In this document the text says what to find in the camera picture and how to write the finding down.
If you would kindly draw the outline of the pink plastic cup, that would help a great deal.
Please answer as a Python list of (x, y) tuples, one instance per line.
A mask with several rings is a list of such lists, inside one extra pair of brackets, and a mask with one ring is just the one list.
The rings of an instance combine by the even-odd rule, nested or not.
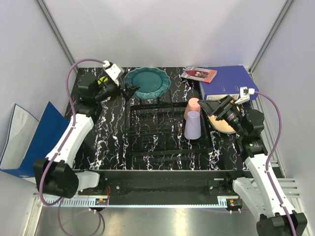
[(198, 101), (199, 101), (199, 99), (196, 97), (193, 97), (188, 101), (188, 104), (186, 106), (185, 113), (184, 113), (184, 119), (185, 120), (187, 119), (188, 112), (190, 112), (190, 111), (197, 111), (199, 113), (201, 112), (201, 107), (200, 107)]

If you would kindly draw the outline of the cream bird pattern plate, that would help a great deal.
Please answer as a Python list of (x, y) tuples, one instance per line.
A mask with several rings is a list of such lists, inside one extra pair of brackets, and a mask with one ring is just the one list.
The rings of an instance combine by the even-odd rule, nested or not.
[(219, 132), (231, 134), (240, 129), (241, 113), (238, 105), (231, 103), (222, 105), (223, 112), (218, 116), (208, 115), (211, 125)]

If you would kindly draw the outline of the teal scalloped plate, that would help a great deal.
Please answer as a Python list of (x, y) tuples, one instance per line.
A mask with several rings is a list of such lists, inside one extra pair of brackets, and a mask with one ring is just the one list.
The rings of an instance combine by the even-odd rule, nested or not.
[(169, 91), (170, 77), (156, 67), (141, 67), (131, 70), (124, 78), (124, 84), (139, 87), (134, 96), (142, 100), (157, 99)]

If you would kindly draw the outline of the yellow bowl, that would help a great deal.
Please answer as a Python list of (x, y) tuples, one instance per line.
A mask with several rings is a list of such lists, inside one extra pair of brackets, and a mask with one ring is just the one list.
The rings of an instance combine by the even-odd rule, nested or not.
[(108, 81), (108, 77), (103, 76), (103, 77), (99, 78), (97, 82), (99, 85), (101, 85), (101, 84), (105, 83), (106, 81)]

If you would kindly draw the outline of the lavender plastic cup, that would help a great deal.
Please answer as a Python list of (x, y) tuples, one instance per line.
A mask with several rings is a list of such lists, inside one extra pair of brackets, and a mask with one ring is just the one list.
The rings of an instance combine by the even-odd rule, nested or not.
[(197, 140), (201, 137), (201, 119), (198, 111), (187, 113), (184, 136), (188, 140)]

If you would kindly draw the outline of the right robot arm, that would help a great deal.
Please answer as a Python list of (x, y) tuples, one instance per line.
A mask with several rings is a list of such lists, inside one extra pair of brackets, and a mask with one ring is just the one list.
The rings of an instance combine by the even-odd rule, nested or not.
[(298, 213), (286, 197), (273, 171), (268, 152), (261, 138), (264, 114), (249, 109), (244, 115), (231, 96), (217, 101), (200, 100), (201, 109), (217, 120), (224, 120), (238, 135), (237, 151), (250, 171), (256, 187), (242, 173), (229, 173), (223, 183), (229, 195), (237, 194), (256, 220), (260, 236), (301, 236), (307, 226), (304, 213)]

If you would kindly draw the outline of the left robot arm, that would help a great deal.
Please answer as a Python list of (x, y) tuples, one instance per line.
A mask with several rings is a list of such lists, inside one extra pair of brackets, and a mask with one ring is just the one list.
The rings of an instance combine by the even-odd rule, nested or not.
[(70, 199), (85, 189), (90, 189), (97, 195), (106, 190), (106, 182), (100, 179), (99, 173), (75, 172), (73, 162), (79, 147), (100, 116), (101, 102), (118, 93), (129, 100), (139, 89), (140, 86), (129, 83), (121, 86), (119, 79), (112, 79), (108, 75), (101, 78), (92, 73), (81, 76), (75, 115), (55, 147), (44, 159), (37, 159), (33, 165), (40, 196), (49, 194)]

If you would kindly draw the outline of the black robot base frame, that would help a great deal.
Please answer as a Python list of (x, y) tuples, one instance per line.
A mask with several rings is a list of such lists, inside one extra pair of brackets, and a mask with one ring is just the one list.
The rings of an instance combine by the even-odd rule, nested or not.
[(249, 171), (99, 171), (101, 184), (79, 195), (105, 195), (117, 205), (210, 205), (217, 196), (231, 195), (225, 190), (227, 176), (252, 178)]

